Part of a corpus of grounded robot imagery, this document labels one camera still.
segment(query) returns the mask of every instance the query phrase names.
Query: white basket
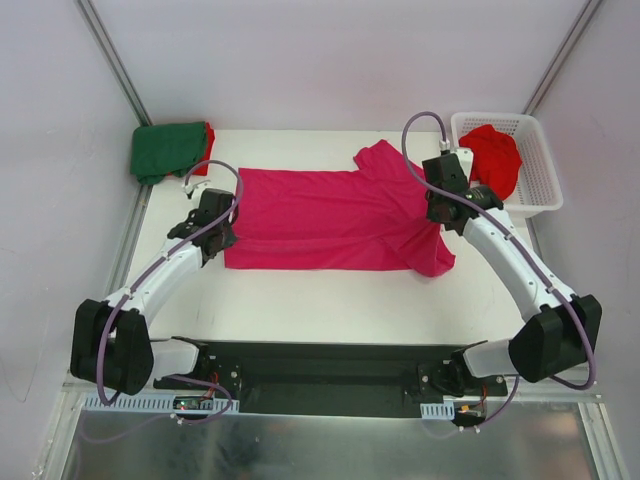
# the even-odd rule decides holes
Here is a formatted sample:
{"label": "white basket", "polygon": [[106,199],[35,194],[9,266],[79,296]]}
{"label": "white basket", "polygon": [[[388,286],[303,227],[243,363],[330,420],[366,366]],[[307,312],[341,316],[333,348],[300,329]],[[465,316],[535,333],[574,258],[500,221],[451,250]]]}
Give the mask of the white basket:
{"label": "white basket", "polygon": [[529,115],[456,113],[451,117],[453,145],[458,147],[460,137],[487,124],[513,137],[522,158],[516,189],[504,202],[507,211],[532,217],[546,210],[560,208],[563,203],[562,191],[540,123]]}

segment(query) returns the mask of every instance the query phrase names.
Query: shirt sleeve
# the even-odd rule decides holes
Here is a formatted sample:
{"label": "shirt sleeve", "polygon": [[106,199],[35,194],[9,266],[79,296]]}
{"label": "shirt sleeve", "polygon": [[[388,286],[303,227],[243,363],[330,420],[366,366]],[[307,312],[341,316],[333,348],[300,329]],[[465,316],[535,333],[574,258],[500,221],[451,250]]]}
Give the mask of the shirt sleeve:
{"label": "shirt sleeve", "polygon": [[[415,182],[407,169],[402,154],[386,140],[380,140],[371,147],[363,148],[353,160],[360,171],[371,179],[411,180]],[[414,171],[424,178],[422,168],[415,164],[412,166]]]}

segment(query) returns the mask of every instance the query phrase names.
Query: white table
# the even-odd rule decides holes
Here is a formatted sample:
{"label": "white table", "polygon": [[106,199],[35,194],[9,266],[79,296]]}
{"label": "white table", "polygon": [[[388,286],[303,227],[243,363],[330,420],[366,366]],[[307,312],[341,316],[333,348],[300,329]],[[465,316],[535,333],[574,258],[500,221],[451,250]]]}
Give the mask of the white table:
{"label": "white table", "polygon": [[[399,132],[217,131],[213,158],[234,167],[355,170],[353,156],[381,138],[399,148]],[[435,133],[409,137],[418,162],[438,154]],[[232,175],[211,166],[215,186]],[[130,280],[159,251],[169,229],[192,208],[180,180],[153,188]],[[519,233],[530,241],[523,220]],[[468,344],[513,336],[522,320],[507,289],[480,254],[443,233],[456,266],[429,279],[412,271],[228,270],[222,255],[185,282],[155,318],[154,339],[372,344]]]}

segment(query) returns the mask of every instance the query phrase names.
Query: green cloth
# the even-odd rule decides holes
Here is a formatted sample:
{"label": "green cloth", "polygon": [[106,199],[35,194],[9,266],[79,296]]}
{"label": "green cloth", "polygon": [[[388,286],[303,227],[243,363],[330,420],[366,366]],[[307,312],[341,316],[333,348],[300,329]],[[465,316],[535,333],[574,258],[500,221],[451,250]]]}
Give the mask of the green cloth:
{"label": "green cloth", "polygon": [[131,173],[142,185],[160,183],[168,173],[183,177],[206,148],[205,122],[138,127],[133,132]]}

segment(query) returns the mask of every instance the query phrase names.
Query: white wall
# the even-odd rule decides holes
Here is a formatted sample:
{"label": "white wall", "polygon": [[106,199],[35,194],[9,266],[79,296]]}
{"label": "white wall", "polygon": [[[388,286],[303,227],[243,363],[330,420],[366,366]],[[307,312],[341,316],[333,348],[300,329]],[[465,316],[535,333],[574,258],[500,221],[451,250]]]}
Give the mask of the white wall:
{"label": "white wall", "polygon": [[31,478],[77,305],[104,294],[137,126],[74,2],[0,6],[0,477]]}
{"label": "white wall", "polygon": [[522,111],[583,3],[96,0],[156,122],[393,131]]}
{"label": "white wall", "polygon": [[602,302],[599,381],[640,475],[640,3],[605,2],[538,117],[565,204],[536,218],[545,260]]}

